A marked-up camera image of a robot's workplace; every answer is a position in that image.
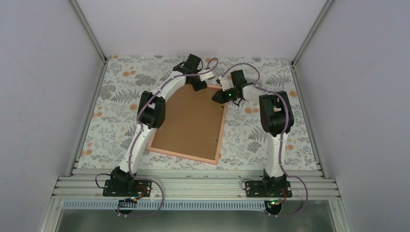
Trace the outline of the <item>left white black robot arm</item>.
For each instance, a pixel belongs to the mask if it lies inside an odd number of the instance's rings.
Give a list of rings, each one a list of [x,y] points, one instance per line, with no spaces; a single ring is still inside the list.
[[[205,79],[198,73],[203,68],[202,60],[190,54],[186,61],[173,67],[173,70],[157,89],[144,91],[140,97],[136,116],[136,130],[127,154],[110,174],[103,187],[104,196],[131,196],[138,190],[137,160],[153,135],[165,120],[166,101],[181,87],[191,84],[195,91],[207,88]]]

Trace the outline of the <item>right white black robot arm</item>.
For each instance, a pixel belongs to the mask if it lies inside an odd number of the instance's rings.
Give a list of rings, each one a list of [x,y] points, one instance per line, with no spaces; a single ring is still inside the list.
[[[267,163],[261,180],[262,191],[268,197],[275,196],[281,189],[286,188],[287,175],[282,165],[284,144],[294,117],[285,91],[274,92],[264,89],[254,83],[249,83],[242,70],[231,73],[233,87],[228,80],[219,77],[217,83],[222,90],[212,97],[217,103],[247,100],[259,104],[261,125],[268,134]]]

